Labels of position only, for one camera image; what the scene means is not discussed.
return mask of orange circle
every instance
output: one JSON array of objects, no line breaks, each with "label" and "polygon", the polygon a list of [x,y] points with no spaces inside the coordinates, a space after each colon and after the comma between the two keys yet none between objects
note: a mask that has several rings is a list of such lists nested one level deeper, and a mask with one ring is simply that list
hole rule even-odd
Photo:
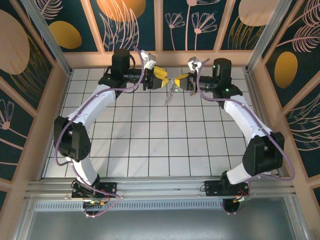
[{"label": "orange circle", "polygon": [[96,2],[108,18],[117,22],[129,21],[131,17],[127,14],[130,14],[130,9],[136,18],[140,17],[146,9],[146,0],[97,0]]}]

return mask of grid tile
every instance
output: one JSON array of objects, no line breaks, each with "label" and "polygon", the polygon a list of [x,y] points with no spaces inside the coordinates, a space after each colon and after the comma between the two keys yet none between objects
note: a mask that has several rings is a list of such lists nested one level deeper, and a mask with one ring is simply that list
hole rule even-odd
[{"label": "grid tile", "polygon": [[[212,75],[211,67],[203,70],[203,76]],[[64,117],[90,97],[104,71],[74,71]],[[187,67],[168,67],[167,71],[169,79],[190,72]],[[243,69],[232,68],[231,74],[232,83],[243,91],[252,109]],[[206,101],[199,93],[190,96],[182,89],[164,106],[171,86],[169,81],[166,87],[143,91],[141,85],[134,93],[122,93],[100,113],[88,135],[93,138],[91,161],[101,177],[220,176],[230,165],[239,164],[246,141],[232,117],[217,102]],[[58,170],[50,161],[53,151],[50,156],[46,177],[75,177],[71,167]]]}]

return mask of white tile floor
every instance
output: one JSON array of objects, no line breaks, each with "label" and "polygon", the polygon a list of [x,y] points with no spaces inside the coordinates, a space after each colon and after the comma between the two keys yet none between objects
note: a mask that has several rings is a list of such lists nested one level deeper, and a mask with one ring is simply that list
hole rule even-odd
[{"label": "white tile floor", "polygon": [[[166,70],[169,79],[189,72],[186,67]],[[104,71],[74,70],[63,117],[90,96]],[[203,69],[202,75],[211,74],[210,67]],[[232,68],[231,76],[251,105],[243,69]],[[164,106],[171,86],[169,82],[157,90],[140,87],[134,93],[123,93],[97,117],[88,133],[90,158],[101,177],[220,176],[241,162],[246,142],[229,114],[216,102],[183,90],[174,93],[170,105]],[[55,164],[53,152],[43,177],[74,178],[70,167]]]}]

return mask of small object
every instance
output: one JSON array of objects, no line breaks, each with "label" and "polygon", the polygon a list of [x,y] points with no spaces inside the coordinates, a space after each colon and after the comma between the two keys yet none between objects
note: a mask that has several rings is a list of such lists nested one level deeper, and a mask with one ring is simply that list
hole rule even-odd
[{"label": "small object", "polygon": [[174,97],[174,93],[178,92],[178,88],[179,88],[178,85],[173,81],[172,81],[172,83],[173,83],[173,85],[170,88],[168,96],[166,97],[165,102],[164,102],[165,106],[168,106],[170,104],[172,98]]}]

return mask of flower illustration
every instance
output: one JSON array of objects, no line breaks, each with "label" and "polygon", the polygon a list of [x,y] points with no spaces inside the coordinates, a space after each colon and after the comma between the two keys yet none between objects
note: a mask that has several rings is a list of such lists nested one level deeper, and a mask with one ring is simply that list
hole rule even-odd
[{"label": "flower illustration", "polygon": [[174,38],[172,35],[172,29],[174,28],[180,28],[185,25],[185,21],[183,21],[183,17],[181,16],[181,13],[173,13],[172,16],[170,13],[167,13],[165,15],[166,23],[168,24],[170,28],[170,34],[171,34],[171,43],[173,50],[175,51],[175,44],[174,44]]},{"label": "flower illustration", "polygon": [[203,13],[199,18],[199,12],[192,14],[192,25],[195,33],[194,50],[197,50],[198,34],[210,33],[217,30],[217,25],[214,24],[216,21],[214,16],[215,13]]},{"label": "flower illustration", "polygon": [[[12,116],[14,114],[14,109],[15,109],[15,105],[13,102],[8,101],[7,104],[5,103],[5,101],[3,99],[0,99],[0,130],[9,130],[23,138],[27,138],[26,136],[20,134],[19,132],[13,130],[10,128],[10,123],[12,120]],[[18,146],[12,142],[9,142],[5,139],[0,138],[0,142],[5,143],[11,147],[14,147],[16,149],[20,149],[23,150],[24,148],[21,146]]]},{"label": "flower illustration", "polygon": [[185,24],[185,50],[188,50],[188,25],[189,25],[189,15],[190,15],[190,8],[196,5],[210,5],[219,3],[220,0],[186,0],[188,4],[188,12],[186,14],[186,24]]}]

